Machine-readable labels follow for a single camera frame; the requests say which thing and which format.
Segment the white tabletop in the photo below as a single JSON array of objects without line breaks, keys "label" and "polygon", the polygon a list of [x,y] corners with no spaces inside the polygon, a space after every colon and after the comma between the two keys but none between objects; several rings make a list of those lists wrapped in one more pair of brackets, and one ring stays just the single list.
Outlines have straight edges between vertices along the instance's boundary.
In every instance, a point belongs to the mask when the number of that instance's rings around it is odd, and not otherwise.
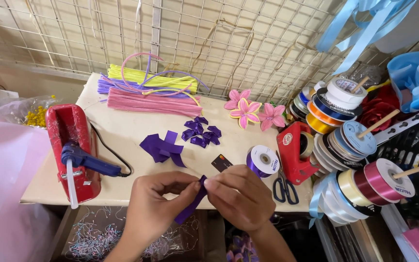
[{"label": "white tabletop", "polygon": [[[252,146],[264,145],[272,150],[277,150],[277,130],[274,127],[261,132],[259,124],[250,123],[247,130],[242,130],[238,126],[237,120],[230,118],[229,111],[223,108],[225,101],[208,97],[201,97],[204,117],[210,125],[215,125],[222,131],[223,136],[219,138],[221,144],[216,146],[210,143],[206,148],[202,148],[191,144],[189,140],[185,142],[180,138],[180,135],[188,129],[183,126],[184,123],[192,120],[192,118],[110,109],[106,106],[106,103],[99,103],[99,100],[107,97],[96,92],[96,82],[99,78],[100,75],[96,73],[90,76],[76,104],[84,109],[85,114],[100,132],[104,142],[133,167],[134,173],[126,178],[101,176],[102,188],[100,194],[94,199],[81,203],[81,205],[127,206],[132,184],[135,178],[139,176],[180,170],[198,177],[202,175],[212,177],[219,173],[211,164],[219,154],[223,154],[232,164],[245,164],[247,152]],[[171,159],[164,163],[155,163],[153,158],[139,146],[147,135],[158,133],[160,138],[164,139],[168,130],[179,134],[176,145],[184,146],[181,156],[188,168],[177,167]],[[97,145],[99,158],[122,165],[119,159],[114,157],[99,141]],[[50,152],[20,202],[69,205],[56,174],[55,158],[53,153]],[[266,186],[272,188],[273,181],[276,178],[277,174],[274,174],[262,180]],[[290,205],[287,202],[275,201],[276,211],[308,212],[313,191],[311,180],[308,179],[301,185],[295,186],[295,188],[300,203]],[[171,199],[175,195],[168,194],[166,197]],[[201,201],[198,208],[214,209],[207,197]]]}]

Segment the pink lily flower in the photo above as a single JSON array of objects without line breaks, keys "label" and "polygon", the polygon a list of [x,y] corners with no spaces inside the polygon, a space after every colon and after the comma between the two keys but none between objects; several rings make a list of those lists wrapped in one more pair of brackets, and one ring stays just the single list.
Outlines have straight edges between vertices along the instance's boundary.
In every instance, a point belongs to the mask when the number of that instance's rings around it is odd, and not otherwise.
[{"label": "pink lily flower", "polygon": [[237,104],[241,98],[245,98],[248,104],[250,104],[251,100],[248,99],[248,97],[250,96],[250,93],[251,93],[250,89],[243,90],[240,94],[238,93],[237,90],[234,90],[234,89],[231,90],[229,92],[230,100],[224,104],[224,108],[227,110],[236,109]]},{"label": "pink lily flower", "polygon": [[247,128],[248,121],[254,123],[260,122],[260,119],[255,113],[260,109],[261,103],[251,102],[248,104],[248,101],[245,98],[241,98],[237,105],[238,109],[231,110],[229,116],[231,118],[239,118],[239,126],[242,129]]},{"label": "pink lily flower", "polygon": [[272,126],[272,124],[275,124],[278,127],[285,126],[284,118],[282,117],[284,110],[285,106],[283,105],[273,107],[272,104],[265,103],[265,112],[258,114],[260,120],[262,121],[261,131],[267,130]]}]

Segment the scissors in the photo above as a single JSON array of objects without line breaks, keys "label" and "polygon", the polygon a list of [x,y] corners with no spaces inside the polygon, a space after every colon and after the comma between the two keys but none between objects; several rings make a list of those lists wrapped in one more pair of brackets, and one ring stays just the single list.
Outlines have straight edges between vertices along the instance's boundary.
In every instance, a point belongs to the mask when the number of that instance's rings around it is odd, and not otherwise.
[{"label": "scissors", "polygon": [[[297,205],[299,203],[297,191],[295,190],[294,185],[288,179],[285,178],[284,169],[282,168],[282,162],[280,161],[281,158],[279,157],[279,153],[277,151],[276,151],[276,155],[279,158],[280,167],[279,167],[278,176],[274,180],[274,183],[272,184],[272,194],[274,196],[274,199],[276,199],[277,201],[279,201],[281,203],[285,203],[286,196],[287,196],[287,202],[290,205]],[[277,183],[279,183],[279,188],[280,188],[280,191],[281,191],[280,192],[280,194],[281,194],[280,198],[277,194],[277,187],[276,187]],[[294,195],[295,201],[293,201],[292,198],[290,197],[290,190],[289,190],[288,186],[292,189],[292,193]]]}]

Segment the red tape dispenser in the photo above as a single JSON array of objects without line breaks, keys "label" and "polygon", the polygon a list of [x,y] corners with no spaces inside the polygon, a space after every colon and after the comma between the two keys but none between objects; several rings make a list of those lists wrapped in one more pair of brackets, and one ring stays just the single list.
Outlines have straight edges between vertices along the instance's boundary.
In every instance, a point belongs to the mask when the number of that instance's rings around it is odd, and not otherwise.
[{"label": "red tape dispenser", "polygon": [[285,176],[292,184],[298,186],[319,170],[310,163],[314,139],[307,124],[294,122],[277,135],[277,146]]},{"label": "red tape dispenser", "polygon": [[90,127],[90,122],[83,109],[75,104],[50,107],[46,112],[46,127],[58,166],[58,180],[61,182],[71,205],[73,202],[82,203],[95,198],[101,191],[100,174],[82,165],[73,167],[73,183],[77,201],[74,199],[75,195],[72,197],[74,201],[71,201],[67,168],[61,161],[63,147],[69,145],[69,143],[78,144],[86,154],[96,157],[96,134]]}]

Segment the wire grid panel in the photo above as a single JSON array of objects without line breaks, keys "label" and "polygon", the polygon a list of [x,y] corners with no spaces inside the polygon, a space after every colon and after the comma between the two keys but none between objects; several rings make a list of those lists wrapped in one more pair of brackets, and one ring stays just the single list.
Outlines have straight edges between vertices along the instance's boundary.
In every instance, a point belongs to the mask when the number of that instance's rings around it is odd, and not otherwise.
[{"label": "wire grid panel", "polygon": [[[209,86],[201,94],[225,98],[229,89],[251,89],[252,100],[285,104],[300,88],[327,81],[348,53],[311,50],[345,2],[0,0],[0,63],[106,74],[109,64],[153,51],[164,59],[153,72],[173,63]],[[338,39],[356,29],[348,21]],[[355,67],[385,65],[406,51],[382,54],[371,46]],[[144,70],[147,59],[133,58],[127,67]]]}]

